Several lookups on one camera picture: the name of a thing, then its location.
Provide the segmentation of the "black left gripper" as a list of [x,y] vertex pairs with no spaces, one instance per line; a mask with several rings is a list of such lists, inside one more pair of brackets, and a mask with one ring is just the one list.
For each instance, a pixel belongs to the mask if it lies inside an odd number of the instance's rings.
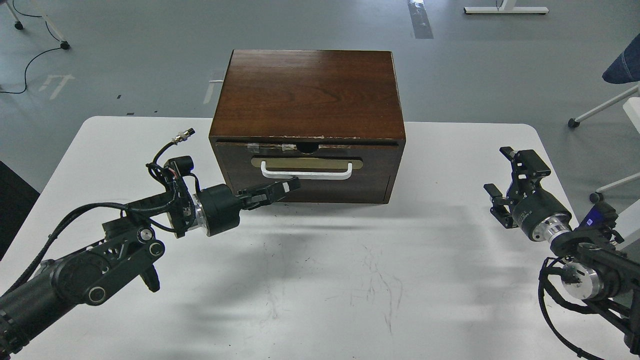
[[225,184],[199,192],[205,234],[212,237],[240,225],[240,211],[272,205],[301,187],[298,177],[242,189],[237,196]]

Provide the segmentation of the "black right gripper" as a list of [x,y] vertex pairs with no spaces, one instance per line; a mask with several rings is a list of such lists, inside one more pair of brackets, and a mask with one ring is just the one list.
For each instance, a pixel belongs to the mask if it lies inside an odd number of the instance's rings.
[[[494,183],[483,185],[490,196],[494,218],[505,229],[521,228],[533,242],[551,243],[559,235],[571,232],[569,210],[541,189],[542,178],[552,173],[546,162],[532,149],[516,151],[501,146],[499,151],[510,161],[512,183],[506,195]],[[521,199],[521,193],[533,194]]]

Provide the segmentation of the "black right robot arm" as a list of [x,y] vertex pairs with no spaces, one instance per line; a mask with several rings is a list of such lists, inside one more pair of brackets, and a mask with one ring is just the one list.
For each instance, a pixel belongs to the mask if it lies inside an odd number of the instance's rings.
[[546,308],[549,295],[560,307],[583,315],[599,315],[624,335],[631,354],[640,351],[639,264],[617,250],[624,239],[615,230],[618,214],[603,196],[592,196],[593,207],[576,228],[572,214],[543,189],[551,169],[532,149],[500,148],[510,162],[506,194],[493,183],[483,187],[491,200],[490,213],[506,229],[519,228],[533,242],[547,242],[553,257],[542,263],[537,298],[551,332],[579,358],[595,355],[574,345],[553,325]]

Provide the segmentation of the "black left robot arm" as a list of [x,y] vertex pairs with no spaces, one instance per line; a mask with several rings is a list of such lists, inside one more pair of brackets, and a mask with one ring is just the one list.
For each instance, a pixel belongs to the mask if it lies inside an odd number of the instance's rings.
[[[190,156],[160,156],[187,141],[194,129],[179,132],[146,164],[151,178],[164,187],[160,194],[130,203],[95,202],[71,210],[48,235],[44,247],[1,296],[1,358],[9,360],[77,305],[100,306],[135,278],[155,293],[160,281],[154,263],[166,247],[156,230],[178,239],[201,228],[208,237],[240,224],[240,212],[272,205],[301,187],[297,176],[232,191],[225,184],[201,189],[195,180],[190,194],[185,178],[194,175]],[[45,255],[62,232],[96,208],[119,210],[119,218],[103,223],[104,237],[59,259]]]

